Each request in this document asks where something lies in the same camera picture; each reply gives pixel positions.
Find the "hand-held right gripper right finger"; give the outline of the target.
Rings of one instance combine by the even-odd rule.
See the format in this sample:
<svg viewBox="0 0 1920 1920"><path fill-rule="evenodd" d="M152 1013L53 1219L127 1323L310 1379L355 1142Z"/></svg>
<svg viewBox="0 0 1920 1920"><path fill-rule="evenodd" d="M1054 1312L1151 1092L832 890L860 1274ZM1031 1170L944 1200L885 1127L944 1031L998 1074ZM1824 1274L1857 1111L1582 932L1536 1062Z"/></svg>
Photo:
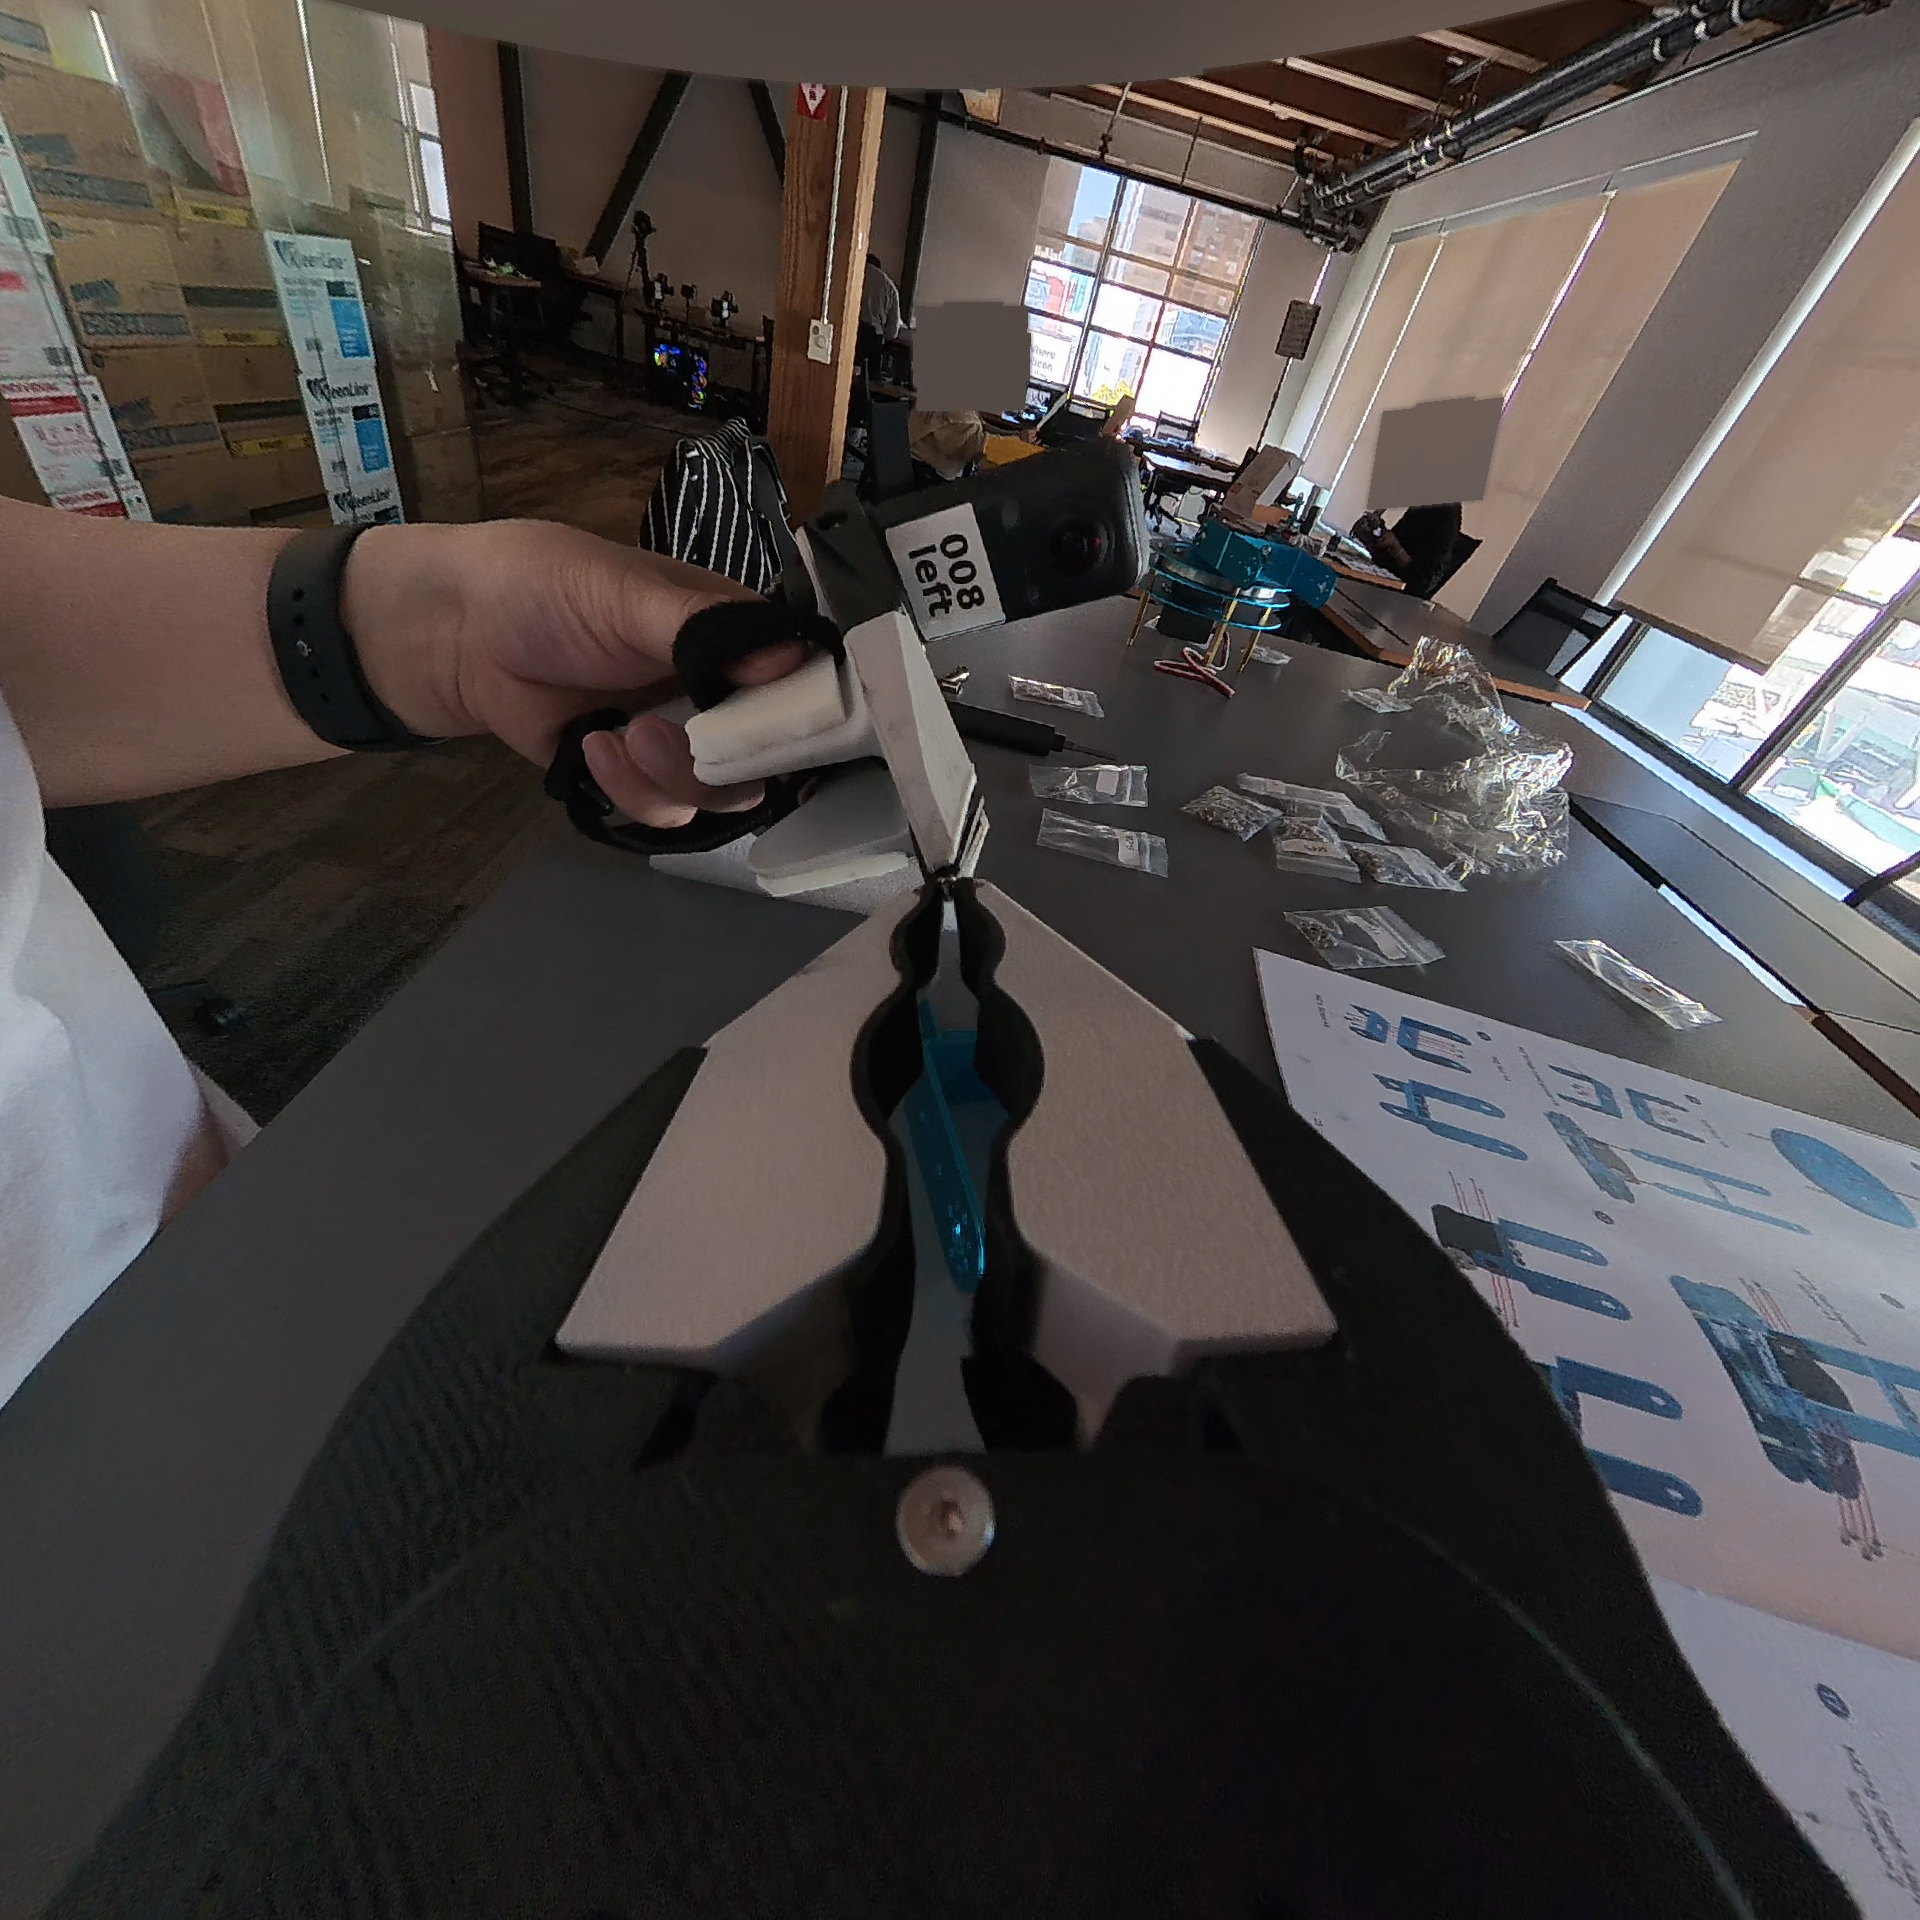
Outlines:
<svg viewBox="0 0 1920 1920"><path fill-rule="evenodd" d="M960 965L1004 1109L963 1359L985 1447L1075 1448L1139 1379L1326 1347L1193 1036L988 883L960 887Z"/></svg>

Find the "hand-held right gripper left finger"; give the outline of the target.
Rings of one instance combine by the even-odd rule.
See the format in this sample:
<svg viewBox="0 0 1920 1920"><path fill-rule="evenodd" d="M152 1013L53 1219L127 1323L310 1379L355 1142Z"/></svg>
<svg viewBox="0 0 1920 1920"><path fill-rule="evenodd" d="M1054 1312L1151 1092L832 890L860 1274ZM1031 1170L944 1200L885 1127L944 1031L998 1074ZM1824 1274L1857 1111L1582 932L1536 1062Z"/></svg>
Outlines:
<svg viewBox="0 0 1920 1920"><path fill-rule="evenodd" d="M558 1347L744 1382L879 1452L916 1288L892 1115L920 1078L945 898L886 903L701 1051Z"/></svg>

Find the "blue metal U bracket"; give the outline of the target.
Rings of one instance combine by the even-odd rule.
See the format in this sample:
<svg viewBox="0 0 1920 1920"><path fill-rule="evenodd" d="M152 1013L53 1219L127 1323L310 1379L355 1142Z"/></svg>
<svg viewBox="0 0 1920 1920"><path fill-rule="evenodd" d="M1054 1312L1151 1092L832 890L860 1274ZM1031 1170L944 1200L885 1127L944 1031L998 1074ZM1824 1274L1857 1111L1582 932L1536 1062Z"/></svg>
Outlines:
<svg viewBox="0 0 1920 1920"><path fill-rule="evenodd" d="M957 1114L997 1111L997 1098L976 1071L976 1031L944 1023L928 992L916 1010L920 1071L903 1100L904 1127L945 1276L973 1299L988 1262L988 1226Z"/></svg>

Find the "blue toy robot base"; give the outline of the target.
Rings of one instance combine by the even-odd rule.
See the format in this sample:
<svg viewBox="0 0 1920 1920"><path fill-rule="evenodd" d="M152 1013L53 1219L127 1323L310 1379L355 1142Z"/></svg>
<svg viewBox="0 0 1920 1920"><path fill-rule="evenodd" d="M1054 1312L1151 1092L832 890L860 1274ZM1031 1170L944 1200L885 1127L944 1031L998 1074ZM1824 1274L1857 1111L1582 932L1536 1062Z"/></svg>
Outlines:
<svg viewBox="0 0 1920 1920"><path fill-rule="evenodd" d="M1334 588L1334 570L1315 554L1205 519L1191 540L1153 548L1127 639L1151 629L1168 646L1151 671L1230 700L1289 614L1324 607Z"/></svg>

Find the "dark grey desk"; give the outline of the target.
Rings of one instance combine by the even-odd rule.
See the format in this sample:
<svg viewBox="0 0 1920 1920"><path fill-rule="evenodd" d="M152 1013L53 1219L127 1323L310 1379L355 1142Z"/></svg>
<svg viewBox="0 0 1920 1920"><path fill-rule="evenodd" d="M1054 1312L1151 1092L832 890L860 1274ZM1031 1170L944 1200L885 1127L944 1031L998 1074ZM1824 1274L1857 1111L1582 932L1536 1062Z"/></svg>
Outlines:
<svg viewBox="0 0 1920 1920"><path fill-rule="evenodd" d="M957 654L1097 685L1169 876L1037 850L988 751L982 872L1164 1013L1278 1080L1254 951L1289 949L1269 855L1179 814L1237 771L1326 779L1357 661L1151 690L1116 604ZM39 1915L165 1744L321 1435L448 1264L664 1055L848 916L646 870L569 827L520 863L133 1264L4 1405L4 1915Z"/></svg>

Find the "person's left hand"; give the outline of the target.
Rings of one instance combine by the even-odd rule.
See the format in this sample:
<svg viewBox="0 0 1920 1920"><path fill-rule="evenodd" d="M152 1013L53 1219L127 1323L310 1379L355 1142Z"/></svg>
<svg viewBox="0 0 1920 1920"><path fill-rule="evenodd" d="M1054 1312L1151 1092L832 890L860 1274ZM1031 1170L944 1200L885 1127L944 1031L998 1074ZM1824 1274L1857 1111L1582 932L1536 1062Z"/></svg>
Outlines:
<svg viewBox="0 0 1920 1920"><path fill-rule="evenodd" d="M380 525L340 602L375 698L413 734L488 734L545 766L580 714L628 714L582 759L616 814L662 830L761 802L758 782L700 779L684 724L639 707L681 629L724 604L761 611L726 575L539 519Z"/></svg>

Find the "group of small screw bags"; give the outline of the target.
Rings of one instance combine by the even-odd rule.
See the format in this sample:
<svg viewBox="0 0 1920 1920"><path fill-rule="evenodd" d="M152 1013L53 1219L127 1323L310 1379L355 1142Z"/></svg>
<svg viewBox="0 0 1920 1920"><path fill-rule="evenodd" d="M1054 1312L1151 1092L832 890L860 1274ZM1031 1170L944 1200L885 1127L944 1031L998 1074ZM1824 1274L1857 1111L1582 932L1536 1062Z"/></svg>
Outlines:
<svg viewBox="0 0 1920 1920"><path fill-rule="evenodd" d="M1347 700L1375 715L1377 688L1353 688ZM1279 872L1310 880L1371 885L1404 894L1463 896L1467 880L1451 877L1408 830L1368 812L1359 796L1334 783L1297 783L1239 772L1182 806L1182 815L1237 845L1262 840ZM1085 764L1035 771L1031 791L1046 802L1037 845L1085 856L1124 872L1168 877L1164 838L1142 827L1093 818L1093 804L1144 802L1144 768ZM1392 903L1287 912L1304 947L1332 972L1423 968L1438 965L1438 941L1411 925ZM1689 1034L1720 1018L1702 1002L1667 986L1604 939L1553 939L1573 968L1603 986L1652 1022Z"/></svg>

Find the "white foam sheet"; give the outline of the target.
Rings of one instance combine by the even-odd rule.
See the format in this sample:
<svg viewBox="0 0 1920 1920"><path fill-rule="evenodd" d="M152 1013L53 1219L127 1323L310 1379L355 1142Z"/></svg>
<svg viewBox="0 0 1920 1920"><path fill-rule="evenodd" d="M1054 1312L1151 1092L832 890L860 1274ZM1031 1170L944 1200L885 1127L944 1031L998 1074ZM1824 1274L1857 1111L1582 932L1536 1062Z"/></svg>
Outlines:
<svg viewBox="0 0 1920 1920"><path fill-rule="evenodd" d="M656 852L646 863L664 877L857 916L869 916L892 898L915 896L923 885L920 866L907 852L864 855L793 880L767 883L752 866L757 840L757 834L743 834L703 852Z"/></svg>

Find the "black white striped cloth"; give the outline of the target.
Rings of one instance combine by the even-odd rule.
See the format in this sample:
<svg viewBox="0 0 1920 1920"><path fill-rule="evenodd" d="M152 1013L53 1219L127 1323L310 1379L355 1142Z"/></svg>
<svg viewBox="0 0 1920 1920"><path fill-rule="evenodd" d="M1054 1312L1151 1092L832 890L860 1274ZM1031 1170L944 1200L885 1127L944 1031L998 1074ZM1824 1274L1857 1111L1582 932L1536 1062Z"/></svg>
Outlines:
<svg viewBox="0 0 1920 1920"><path fill-rule="evenodd" d="M639 548L774 597L782 541L777 464L747 422L734 419L671 445L644 506Z"/></svg>

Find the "white instruction booklet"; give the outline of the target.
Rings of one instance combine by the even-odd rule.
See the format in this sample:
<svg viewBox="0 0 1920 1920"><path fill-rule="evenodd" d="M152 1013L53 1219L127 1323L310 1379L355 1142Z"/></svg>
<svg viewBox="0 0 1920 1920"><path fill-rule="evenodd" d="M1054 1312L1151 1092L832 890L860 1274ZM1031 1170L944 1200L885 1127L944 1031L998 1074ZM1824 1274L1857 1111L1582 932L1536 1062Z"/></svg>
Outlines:
<svg viewBox="0 0 1920 1920"><path fill-rule="evenodd" d="M1269 951L1287 1098L1542 1374L1862 1915L1918 1898L1918 1178L1865 1135Z"/></svg>

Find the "large glass window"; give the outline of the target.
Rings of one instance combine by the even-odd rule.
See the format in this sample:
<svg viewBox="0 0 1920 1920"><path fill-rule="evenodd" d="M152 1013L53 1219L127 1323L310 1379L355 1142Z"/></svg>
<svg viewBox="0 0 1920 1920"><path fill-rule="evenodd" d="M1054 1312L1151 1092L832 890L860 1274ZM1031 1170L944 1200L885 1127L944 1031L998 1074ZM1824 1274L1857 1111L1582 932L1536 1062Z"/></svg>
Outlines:
<svg viewBox="0 0 1920 1920"><path fill-rule="evenodd" d="M1029 384L1193 437L1264 224L1243 210L1046 160L1025 269Z"/></svg>
<svg viewBox="0 0 1920 1920"><path fill-rule="evenodd" d="M1791 581L1761 662L1630 619L1585 684L1657 766L1918 928L1918 515L1847 534Z"/></svg>

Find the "crumpled clear plastic bag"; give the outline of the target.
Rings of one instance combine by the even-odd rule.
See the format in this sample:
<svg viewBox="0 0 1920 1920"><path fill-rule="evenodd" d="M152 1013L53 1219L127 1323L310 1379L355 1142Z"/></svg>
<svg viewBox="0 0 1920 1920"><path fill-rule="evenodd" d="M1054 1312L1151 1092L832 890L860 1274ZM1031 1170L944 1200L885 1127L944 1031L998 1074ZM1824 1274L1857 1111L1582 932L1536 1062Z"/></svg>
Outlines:
<svg viewBox="0 0 1920 1920"><path fill-rule="evenodd" d="M1455 880L1558 866L1571 768L1571 744L1525 730L1469 648L1440 637L1415 644L1375 690L1375 724L1334 755L1334 779Z"/></svg>

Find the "black wrist band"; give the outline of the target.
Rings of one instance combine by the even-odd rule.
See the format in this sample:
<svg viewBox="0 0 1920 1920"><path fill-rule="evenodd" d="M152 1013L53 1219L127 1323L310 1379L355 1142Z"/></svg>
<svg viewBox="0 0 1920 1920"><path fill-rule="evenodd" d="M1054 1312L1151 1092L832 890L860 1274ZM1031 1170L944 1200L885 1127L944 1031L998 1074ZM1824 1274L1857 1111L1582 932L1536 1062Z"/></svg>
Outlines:
<svg viewBox="0 0 1920 1920"><path fill-rule="evenodd" d="M385 707L345 624L345 570L363 530L331 525L297 532L268 581L265 621L278 684L297 717L331 750L357 755L437 747Z"/></svg>

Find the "black ceiling pipes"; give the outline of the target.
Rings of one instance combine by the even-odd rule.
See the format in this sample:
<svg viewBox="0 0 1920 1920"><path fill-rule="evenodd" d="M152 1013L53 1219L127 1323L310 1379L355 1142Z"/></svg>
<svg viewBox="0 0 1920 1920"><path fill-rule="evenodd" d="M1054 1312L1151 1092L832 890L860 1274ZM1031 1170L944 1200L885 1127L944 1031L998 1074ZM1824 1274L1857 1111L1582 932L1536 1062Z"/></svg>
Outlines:
<svg viewBox="0 0 1920 1920"><path fill-rule="evenodd" d="M1278 220L1332 252L1355 252L1380 205L1422 180L1630 99L1700 79L1734 60L1883 11L1887 2L1659 5L1638 22L1585 40L1486 103L1441 112L1425 130L1380 155L1304 175Z"/></svg>

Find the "beige roller blind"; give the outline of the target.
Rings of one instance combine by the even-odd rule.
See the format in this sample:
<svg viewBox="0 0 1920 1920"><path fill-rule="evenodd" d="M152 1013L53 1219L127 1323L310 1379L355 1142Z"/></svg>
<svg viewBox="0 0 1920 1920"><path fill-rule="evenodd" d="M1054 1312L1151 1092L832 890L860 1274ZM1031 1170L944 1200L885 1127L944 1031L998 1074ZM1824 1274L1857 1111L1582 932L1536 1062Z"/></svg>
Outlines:
<svg viewBox="0 0 1920 1920"><path fill-rule="evenodd" d="M1511 392L1606 202L1536 203L1390 247L1302 456L1334 525L1368 509L1383 414Z"/></svg>
<svg viewBox="0 0 1920 1920"><path fill-rule="evenodd" d="M1916 125L1865 189L1604 584L1651 626L1767 668L1918 490Z"/></svg>

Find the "person's white shirt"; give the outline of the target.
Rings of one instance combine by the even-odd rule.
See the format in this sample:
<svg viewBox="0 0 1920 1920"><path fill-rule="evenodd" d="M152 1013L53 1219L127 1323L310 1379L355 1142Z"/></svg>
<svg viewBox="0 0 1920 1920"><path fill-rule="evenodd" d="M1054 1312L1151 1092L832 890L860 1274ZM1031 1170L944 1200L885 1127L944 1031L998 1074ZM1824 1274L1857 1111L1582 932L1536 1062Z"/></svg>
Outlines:
<svg viewBox="0 0 1920 1920"><path fill-rule="evenodd" d="M256 1135L45 845L3 715L3 1396Z"/></svg>

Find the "stack of cardboard boxes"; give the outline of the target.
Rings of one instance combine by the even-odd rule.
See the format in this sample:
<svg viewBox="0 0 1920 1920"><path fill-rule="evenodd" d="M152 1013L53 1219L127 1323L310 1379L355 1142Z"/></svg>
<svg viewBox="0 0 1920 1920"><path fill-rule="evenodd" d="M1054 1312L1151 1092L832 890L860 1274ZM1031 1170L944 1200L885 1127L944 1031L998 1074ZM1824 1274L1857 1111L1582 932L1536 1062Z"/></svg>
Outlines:
<svg viewBox="0 0 1920 1920"><path fill-rule="evenodd" d="M478 522L424 28L4 2L3 34L24 493L116 522Z"/></svg>

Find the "wooden post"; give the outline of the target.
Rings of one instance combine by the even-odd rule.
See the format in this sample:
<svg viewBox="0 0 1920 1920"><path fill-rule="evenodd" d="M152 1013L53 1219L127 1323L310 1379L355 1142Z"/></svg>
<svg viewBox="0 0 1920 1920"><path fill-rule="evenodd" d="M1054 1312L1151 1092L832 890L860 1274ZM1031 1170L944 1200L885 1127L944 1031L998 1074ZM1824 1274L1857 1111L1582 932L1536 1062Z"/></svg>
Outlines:
<svg viewBox="0 0 1920 1920"><path fill-rule="evenodd" d="M815 515L843 468L883 86L779 90L788 107L765 438L788 507Z"/></svg>

